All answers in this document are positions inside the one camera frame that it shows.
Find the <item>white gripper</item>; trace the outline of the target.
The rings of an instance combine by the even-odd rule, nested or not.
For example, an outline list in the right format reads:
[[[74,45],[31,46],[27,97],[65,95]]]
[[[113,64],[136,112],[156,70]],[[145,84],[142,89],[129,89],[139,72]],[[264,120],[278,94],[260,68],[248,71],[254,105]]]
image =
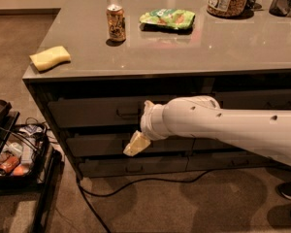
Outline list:
[[[142,132],[136,131],[123,153],[128,156],[135,156],[150,145],[151,141],[167,139],[171,132],[163,121],[164,106],[154,104],[149,100],[145,101],[144,113],[141,117]]]

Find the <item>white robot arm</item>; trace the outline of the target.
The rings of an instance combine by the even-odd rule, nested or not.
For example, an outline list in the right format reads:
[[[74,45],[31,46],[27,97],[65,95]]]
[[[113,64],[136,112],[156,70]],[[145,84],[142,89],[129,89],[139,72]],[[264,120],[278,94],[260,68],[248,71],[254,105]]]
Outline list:
[[[222,109],[210,96],[145,101],[140,129],[123,150],[134,156],[171,136],[209,138],[291,166],[291,111]]]

